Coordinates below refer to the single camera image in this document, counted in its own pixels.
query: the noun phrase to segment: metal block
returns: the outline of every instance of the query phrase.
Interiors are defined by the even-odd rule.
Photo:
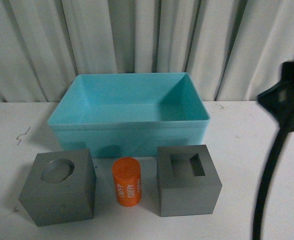
[[[89,149],[39,153],[18,199],[41,227],[92,219],[95,189]]]
[[[206,145],[157,149],[160,216],[212,214],[222,189]]]

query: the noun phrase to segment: orange container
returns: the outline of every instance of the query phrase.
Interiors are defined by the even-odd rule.
[[[132,157],[119,158],[112,165],[118,202],[125,207],[138,204],[142,198],[141,165]]]

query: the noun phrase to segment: curtain fold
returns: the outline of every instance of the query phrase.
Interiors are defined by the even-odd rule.
[[[188,72],[255,100],[294,60],[294,0],[0,0],[0,102],[58,102],[78,74]]]

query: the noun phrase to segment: plastic bin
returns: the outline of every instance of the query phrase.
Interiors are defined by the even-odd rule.
[[[47,123],[64,150],[107,158],[199,145],[209,121],[187,73],[124,73],[77,76]]]

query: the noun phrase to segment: white tabletop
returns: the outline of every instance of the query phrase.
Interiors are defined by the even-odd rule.
[[[62,150],[46,124],[57,104],[0,103],[0,240],[250,239],[256,191],[278,126],[255,102],[204,104],[211,121],[203,144],[222,182],[213,214],[160,217],[155,157],[137,158],[143,197],[138,205],[123,207],[117,203],[111,173],[116,159],[94,159],[94,218],[37,227],[18,196],[36,154]],[[262,234],[263,239],[293,240],[294,133],[287,139],[278,163]]]

